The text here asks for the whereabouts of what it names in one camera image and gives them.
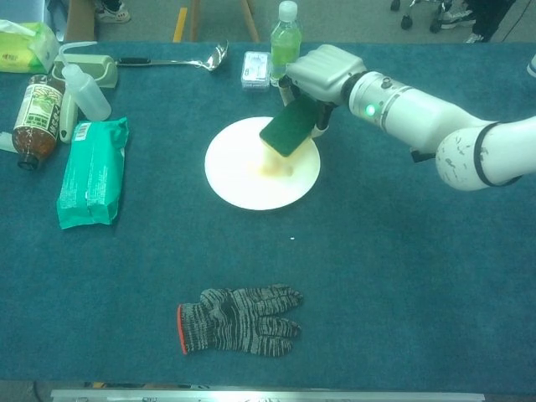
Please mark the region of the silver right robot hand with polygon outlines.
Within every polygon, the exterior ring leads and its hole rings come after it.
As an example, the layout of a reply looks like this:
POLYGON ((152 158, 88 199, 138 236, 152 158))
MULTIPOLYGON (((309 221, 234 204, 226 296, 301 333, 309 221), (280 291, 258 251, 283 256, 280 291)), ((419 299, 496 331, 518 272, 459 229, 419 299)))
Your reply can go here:
POLYGON ((333 110, 347 106, 353 87, 368 70, 361 58, 334 45, 323 44, 286 66, 278 87, 284 105, 299 95, 314 100, 316 121, 310 137, 329 127, 333 110))

